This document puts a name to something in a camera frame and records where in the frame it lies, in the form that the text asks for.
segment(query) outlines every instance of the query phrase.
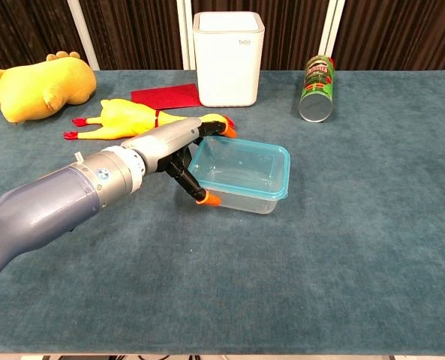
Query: curtain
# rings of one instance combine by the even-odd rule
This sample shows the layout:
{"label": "curtain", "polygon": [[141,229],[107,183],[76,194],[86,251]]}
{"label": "curtain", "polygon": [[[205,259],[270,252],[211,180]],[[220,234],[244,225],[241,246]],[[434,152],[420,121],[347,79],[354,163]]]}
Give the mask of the curtain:
{"label": "curtain", "polygon": [[445,69],[445,0],[347,0],[333,57],[342,70]]}
{"label": "curtain", "polygon": [[0,0],[0,68],[42,62],[59,50],[86,60],[66,1]]}
{"label": "curtain", "polygon": [[201,11],[253,11],[266,27],[263,70],[303,70],[317,55],[329,0],[192,0]]}
{"label": "curtain", "polygon": [[182,69],[176,0],[80,0],[101,70]]}

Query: red napkin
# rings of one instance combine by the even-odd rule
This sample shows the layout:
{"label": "red napkin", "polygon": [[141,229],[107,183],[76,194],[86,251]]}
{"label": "red napkin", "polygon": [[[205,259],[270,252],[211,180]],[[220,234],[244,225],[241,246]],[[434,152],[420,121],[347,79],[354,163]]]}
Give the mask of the red napkin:
{"label": "red napkin", "polygon": [[131,98],[134,103],[144,104],[155,110],[202,106],[195,84],[136,90],[131,92]]}

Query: rubber chicken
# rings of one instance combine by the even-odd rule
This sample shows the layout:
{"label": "rubber chicken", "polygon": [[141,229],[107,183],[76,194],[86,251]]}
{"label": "rubber chicken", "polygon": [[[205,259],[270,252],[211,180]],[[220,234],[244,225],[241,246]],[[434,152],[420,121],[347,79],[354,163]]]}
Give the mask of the rubber chicken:
{"label": "rubber chicken", "polygon": [[[102,125],[102,127],[85,133],[69,131],[64,133],[64,138],[66,140],[114,140],[121,137],[135,137],[150,129],[187,117],[170,115],[129,100],[102,100],[101,104],[102,112],[97,118],[75,118],[72,122],[79,127],[95,124]],[[221,135],[237,137],[237,132],[233,129],[234,123],[227,116],[208,114],[201,116],[200,120],[202,122],[223,122],[226,124],[226,129]]]}
{"label": "rubber chicken", "polygon": [[94,72],[77,52],[59,51],[37,64],[0,70],[0,110],[12,123],[46,118],[66,103],[85,103],[95,86]]}

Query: white trash can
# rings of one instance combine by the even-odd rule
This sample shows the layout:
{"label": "white trash can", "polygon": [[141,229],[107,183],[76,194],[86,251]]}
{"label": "white trash can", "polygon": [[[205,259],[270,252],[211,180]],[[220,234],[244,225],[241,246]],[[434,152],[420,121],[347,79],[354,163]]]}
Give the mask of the white trash can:
{"label": "white trash can", "polygon": [[200,102],[249,107],[257,99],[264,25],[258,13],[196,13],[194,47]]}

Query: green can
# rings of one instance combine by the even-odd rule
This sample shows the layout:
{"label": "green can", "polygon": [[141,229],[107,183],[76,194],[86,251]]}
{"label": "green can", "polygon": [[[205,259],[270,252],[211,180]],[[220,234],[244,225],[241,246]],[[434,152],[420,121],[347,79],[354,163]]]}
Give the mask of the green can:
{"label": "green can", "polygon": [[334,61],[325,55],[311,58],[305,67],[299,113],[308,122],[323,122],[332,112]]}

